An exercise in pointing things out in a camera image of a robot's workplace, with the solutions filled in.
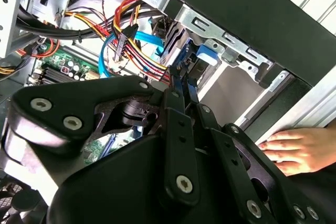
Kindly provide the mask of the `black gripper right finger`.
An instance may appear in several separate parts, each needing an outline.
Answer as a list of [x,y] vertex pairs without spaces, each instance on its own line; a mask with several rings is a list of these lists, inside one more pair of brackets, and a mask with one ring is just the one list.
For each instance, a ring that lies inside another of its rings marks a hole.
[[203,153],[202,182],[230,223],[325,223],[322,210],[299,190],[235,124],[219,126],[197,97],[196,81],[183,77],[186,112],[197,150]]

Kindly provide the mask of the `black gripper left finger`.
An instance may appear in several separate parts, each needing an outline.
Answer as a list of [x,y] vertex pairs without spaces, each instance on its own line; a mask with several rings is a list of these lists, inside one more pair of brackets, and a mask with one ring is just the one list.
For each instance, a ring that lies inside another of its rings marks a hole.
[[138,76],[22,88],[7,116],[7,171],[37,189],[47,204],[84,167],[84,146],[108,134],[142,126],[163,144],[164,191],[191,204],[197,195],[192,121],[185,113],[179,71],[166,71],[161,91]]

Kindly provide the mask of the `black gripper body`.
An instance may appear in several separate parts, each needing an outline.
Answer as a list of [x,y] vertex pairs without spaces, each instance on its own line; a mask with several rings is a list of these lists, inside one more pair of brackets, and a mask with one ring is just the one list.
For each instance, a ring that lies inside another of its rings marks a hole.
[[240,223],[210,137],[145,136],[71,175],[48,223]]

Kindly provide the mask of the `person bare hand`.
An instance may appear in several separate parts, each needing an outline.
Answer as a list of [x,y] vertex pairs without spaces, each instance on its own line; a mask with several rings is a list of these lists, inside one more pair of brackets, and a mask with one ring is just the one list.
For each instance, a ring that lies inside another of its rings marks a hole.
[[258,147],[286,176],[316,172],[335,163],[335,124],[278,132]]

